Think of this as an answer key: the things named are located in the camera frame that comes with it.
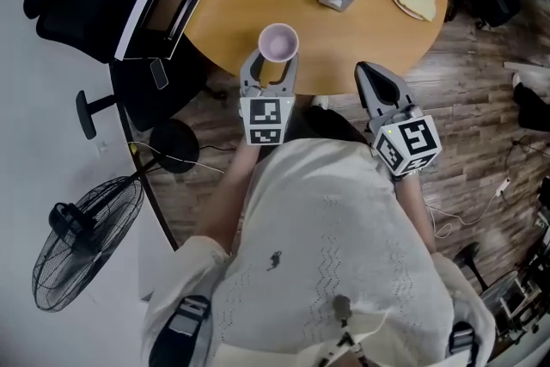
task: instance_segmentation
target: wooden floor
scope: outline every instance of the wooden floor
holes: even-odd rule
[[[527,136],[524,142],[543,150],[550,141],[548,133],[518,126],[511,72],[503,68],[505,60],[550,66],[550,15],[531,0],[524,3],[522,13],[500,28],[478,30],[465,15],[446,23],[433,47],[406,76],[416,102],[436,121],[443,144],[443,153],[421,174],[425,199],[429,205],[461,216],[465,223],[480,215],[504,180],[512,139]],[[526,76],[524,82],[549,101],[550,77]],[[227,89],[228,103],[223,106],[201,93],[175,118],[192,127],[201,145],[235,146],[242,134],[236,105],[238,82],[218,72],[209,84]],[[368,117],[357,95],[332,96],[330,107],[364,129]],[[147,142],[149,133],[136,132],[135,138]],[[140,151],[146,161],[150,153],[141,147]],[[231,151],[204,149],[199,160],[226,169],[232,155]],[[505,196],[512,206],[495,198],[485,216],[471,225],[435,213],[438,229],[452,223],[451,234],[437,240],[445,255],[452,258],[470,242],[481,242],[477,262],[488,284],[522,262],[541,234],[534,226],[539,208],[536,189],[543,176],[550,174],[550,159],[516,147],[508,166],[512,183]],[[220,176],[201,167],[181,175],[162,170],[150,174],[157,202],[179,244],[193,230]],[[446,235],[448,228],[439,234]],[[465,273],[473,278],[469,270]]]

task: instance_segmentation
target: smartphone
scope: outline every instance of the smartphone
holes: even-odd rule
[[[156,88],[162,90],[168,86],[168,77],[162,64],[162,59],[157,58],[151,63],[151,72],[155,78]]]

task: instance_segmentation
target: forearm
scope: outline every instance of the forearm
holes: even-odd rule
[[[194,235],[206,235],[229,253],[260,147],[243,139],[229,169],[206,203]]]
[[[433,235],[433,225],[428,217],[428,211],[422,198],[419,175],[410,174],[403,180],[395,182],[395,196],[403,211],[411,219],[414,228],[418,231],[430,254],[434,254],[437,251],[436,239]]]

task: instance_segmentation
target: black pants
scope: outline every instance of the black pants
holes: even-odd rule
[[[550,105],[533,90],[519,83],[514,88],[514,101],[520,107],[517,121],[521,127],[550,132]]]
[[[352,141],[367,144],[363,134],[334,110],[325,110],[319,106],[305,110],[294,109],[286,128],[284,141],[295,139],[327,138],[340,141]],[[277,145],[266,145],[261,148],[260,160],[277,148]]]

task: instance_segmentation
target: white plate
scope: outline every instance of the white plate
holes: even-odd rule
[[[418,14],[414,14],[412,11],[409,11],[407,8],[405,8],[403,5],[401,5],[399,3],[398,0],[394,0],[395,4],[400,7],[400,9],[405,13],[405,14],[409,14],[412,18],[414,19],[418,19],[418,20],[421,20],[423,21],[424,19],[422,18],[421,15],[418,15]]]

